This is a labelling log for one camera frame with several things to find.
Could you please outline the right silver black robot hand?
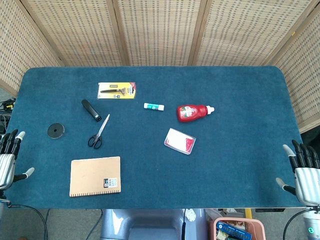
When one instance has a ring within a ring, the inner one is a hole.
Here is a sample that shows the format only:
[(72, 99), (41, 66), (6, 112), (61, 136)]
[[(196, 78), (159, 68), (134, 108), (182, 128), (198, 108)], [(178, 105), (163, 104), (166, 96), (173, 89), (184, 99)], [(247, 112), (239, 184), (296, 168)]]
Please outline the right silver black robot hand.
[(306, 207), (320, 206), (320, 157), (315, 149), (303, 143), (292, 140), (294, 150), (284, 144), (293, 172), (295, 186), (286, 184), (281, 178), (275, 180), (279, 187), (296, 196), (298, 201)]

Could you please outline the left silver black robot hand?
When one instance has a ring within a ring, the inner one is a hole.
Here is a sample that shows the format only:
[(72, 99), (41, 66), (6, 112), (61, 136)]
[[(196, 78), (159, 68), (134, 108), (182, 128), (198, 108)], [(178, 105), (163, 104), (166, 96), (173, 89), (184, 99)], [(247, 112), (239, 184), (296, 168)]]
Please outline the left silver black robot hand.
[(18, 158), (21, 142), (25, 132), (18, 133), (18, 129), (0, 137), (0, 191), (9, 189), (12, 183), (27, 179), (35, 171), (34, 167), (26, 172), (15, 174), (16, 160)]

